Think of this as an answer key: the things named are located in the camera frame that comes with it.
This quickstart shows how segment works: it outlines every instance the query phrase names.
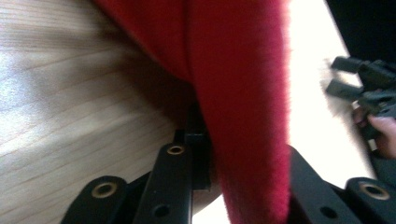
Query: black plastic part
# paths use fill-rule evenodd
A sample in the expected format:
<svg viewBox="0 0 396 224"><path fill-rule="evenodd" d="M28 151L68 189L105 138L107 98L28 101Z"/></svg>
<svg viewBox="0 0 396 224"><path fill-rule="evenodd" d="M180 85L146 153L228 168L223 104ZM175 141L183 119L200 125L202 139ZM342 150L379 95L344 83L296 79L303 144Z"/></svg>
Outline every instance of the black plastic part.
<svg viewBox="0 0 396 224"><path fill-rule="evenodd" d="M360 132L361 132L361 136L366 141L376 139L381 134L381 132L375 129L373 125L371 125L371 123L369 123L368 121L366 126L360 128Z"/></svg>
<svg viewBox="0 0 396 224"><path fill-rule="evenodd" d="M62 223L116 223L126 195L125 180L115 176L94 179L72 202Z"/></svg>
<svg viewBox="0 0 396 224"><path fill-rule="evenodd" d="M396 119L396 92L367 91L359 99L358 104L377 117Z"/></svg>
<svg viewBox="0 0 396 224"><path fill-rule="evenodd" d="M290 187L294 206L298 207L294 211L301 212L293 216L304 217L306 222L292 222L290 217L289 223L361 223L294 148L291 149Z"/></svg>
<svg viewBox="0 0 396 224"><path fill-rule="evenodd" d="M211 142L198 104L191 106L184 132L184 143L192 151L192 189L209 190Z"/></svg>
<svg viewBox="0 0 396 224"><path fill-rule="evenodd" d="M326 92L332 96L354 102L361 97L363 88L353 87L337 79L333 79L327 87Z"/></svg>
<svg viewBox="0 0 396 224"><path fill-rule="evenodd" d="M395 88L396 74L376 63L364 63L359 69L359 77L364 91Z"/></svg>
<svg viewBox="0 0 396 224"><path fill-rule="evenodd" d="M355 58L336 57L332 62L332 69L345 71L348 73L358 73L364 61Z"/></svg>
<svg viewBox="0 0 396 224"><path fill-rule="evenodd" d="M131 224L139 207L143 191L149 180L150 173L140 176L134 182L127 185L127 196L119 212L115 224Z"/></svg>
<svg viewBox="0 0 396 224"><path fill-rule="evenodd" d="M185 134L184 130L177 129L175 131L173 143L184 144L184 134Z"/></svg>
<svg viewBox="0 0 396 224"><path fill-rule="evenodd" d="M396 63L387 63L385 65L385 68L387 68L391 72L396 73Z"/></svg>
<svg viewBox="0 0 396 224"><path fill-rule="evenodd" d="M378 154L378 150L370 153L370 160L378 180L396 189L396 160L388 160Z"/></svg>
<svg viewBox="0 0 396 224"><path fill-rule="evenodd" d="M160 150L133 224L191 223L191 163L191 150L185 145L169 144Z"/></svg>
<svg viewBox="0 0 396 224"><path fill-rule="evenodd" d="M396 223L396 191L379 181L359 177L346 183L347 202L363 223Z"/></svg>
<svg viewBox="0 0 396 224"><path fill-rule="evenodd" d="M288 215L288 224L312 224L307 218L305 211L299 205L297 199L295 199L292 195L290 197L289 202L289 215Z"/></svg>

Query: red sleeve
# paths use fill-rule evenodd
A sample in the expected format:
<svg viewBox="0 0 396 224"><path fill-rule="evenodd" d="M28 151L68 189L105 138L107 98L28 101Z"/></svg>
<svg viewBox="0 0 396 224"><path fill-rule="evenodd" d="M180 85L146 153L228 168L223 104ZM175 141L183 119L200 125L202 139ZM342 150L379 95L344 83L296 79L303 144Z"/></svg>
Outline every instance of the red sleeve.
<svg viewBox="0 0 396 224"><path fill-rule="evenodd" d="M286 223L289 148L280 0L96 0L197 92L233 224Z"/></svg>

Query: black bracket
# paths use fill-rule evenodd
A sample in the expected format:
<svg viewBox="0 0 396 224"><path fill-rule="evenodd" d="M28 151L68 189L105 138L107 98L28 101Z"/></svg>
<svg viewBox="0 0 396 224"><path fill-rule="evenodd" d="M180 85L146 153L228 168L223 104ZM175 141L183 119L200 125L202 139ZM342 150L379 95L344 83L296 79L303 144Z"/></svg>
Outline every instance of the black bracket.
<svg viewBox="0 0 396 224"><path fill-rule="evenodd" d="M210 141L197 106L190 118L186 131L176 131L174 142L160 149L151 173L130 184L115 176L93 180L62 223L190 224L192 191L210 188ZM323 181L294 148L290 191L291 224L396 223L393 187L361 177L339 189Z"/></svg>

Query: wooden surface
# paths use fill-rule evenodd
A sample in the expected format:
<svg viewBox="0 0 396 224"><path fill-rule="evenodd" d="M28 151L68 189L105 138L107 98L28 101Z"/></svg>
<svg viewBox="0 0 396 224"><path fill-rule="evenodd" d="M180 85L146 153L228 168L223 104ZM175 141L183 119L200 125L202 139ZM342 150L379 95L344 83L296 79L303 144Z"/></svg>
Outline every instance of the wooden surface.
<svg viewBox="0 0 396 224"><path fill-rule="evenodd" d="M342 187L372 173L350 107L323 93L346 53L324 3L305 2L285 30L290 144ZM0 223L58 223L96 177L138 178L193 101L90 1L0 0Z"/></svg>

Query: hole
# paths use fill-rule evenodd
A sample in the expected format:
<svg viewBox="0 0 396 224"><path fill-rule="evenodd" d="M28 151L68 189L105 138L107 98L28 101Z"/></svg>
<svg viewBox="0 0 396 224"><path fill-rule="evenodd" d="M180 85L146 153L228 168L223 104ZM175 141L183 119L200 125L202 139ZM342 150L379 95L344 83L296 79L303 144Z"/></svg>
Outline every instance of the hole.
<svg viewBox="0 0 396 224"><path fill-rule="evenodd" d="M154 208L154 216L155 217L166 217L169 215L171 211L169 210L168 205L159 205L156 208Z"/></svg>
<svg viewBox="0 0 396 224"><path fill-rule="evenodd" d="M372 194L376 194L376 195L381 195L381 191L379 189L376 189L374 187L368 186L366 187L367 191L369 191Z"/></svg>
<svg viewBox="0 0 396 224"><path fill-rule="evenodd" d="M320 212L325 217L328 217L328 218L331 218L331 219L337 218L337 213L334 210L332 210L330 207L326 207L326 206L321 207L320 208Z"/></svg>
<svg viewBox="0 0 396 224"><path fill-rule="evenodd" d="M111 182L102 183L97 185L92 190L92 197L98 199L107 198L112 194L114 194L116 190L117 190L117 185L115 183L111 183Z"/></svg>
<svg viewBox="0 0 396 224"><path fill-rule="evenodd" d="M374 199L385 201L390 198L388 192L377 185L361 182L360 187L363 193Z"/></svg>
<svg viewBox="0 0 396 224"><path fill-rule="evenodd" d="M171 155L180 155L184 152L184 147L180 147L180 146L169 147L167 152L168 154Z"/></svg>

